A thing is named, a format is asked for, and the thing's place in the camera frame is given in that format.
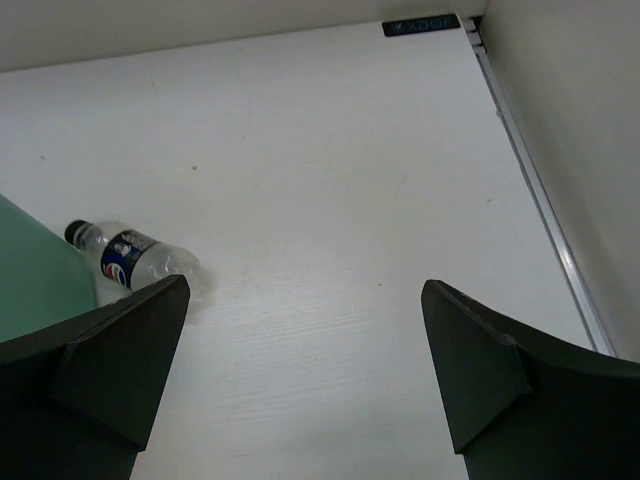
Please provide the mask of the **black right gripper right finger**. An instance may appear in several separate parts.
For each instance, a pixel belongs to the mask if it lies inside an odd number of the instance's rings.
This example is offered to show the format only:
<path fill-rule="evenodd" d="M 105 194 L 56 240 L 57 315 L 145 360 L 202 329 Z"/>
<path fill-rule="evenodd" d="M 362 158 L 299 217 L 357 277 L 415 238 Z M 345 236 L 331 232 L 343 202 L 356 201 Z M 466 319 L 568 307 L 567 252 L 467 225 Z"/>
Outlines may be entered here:
<path fill-rule="evenodd" d="M 570 344 L 429 280 L 426 335 L 471 479 L 636 479 L 639 366 Z"/>

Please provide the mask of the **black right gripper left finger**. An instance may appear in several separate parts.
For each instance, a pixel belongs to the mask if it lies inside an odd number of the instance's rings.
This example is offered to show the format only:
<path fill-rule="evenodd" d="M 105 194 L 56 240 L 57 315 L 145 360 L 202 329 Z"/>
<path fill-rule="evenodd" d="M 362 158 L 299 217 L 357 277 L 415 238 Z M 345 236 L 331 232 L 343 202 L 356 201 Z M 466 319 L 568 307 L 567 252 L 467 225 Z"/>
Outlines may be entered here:
<path fill-rule="evenodd" d="M 1 476 L 127 479 L 149 442 L 190 289 L 171 275 L 1 345 Z"/>

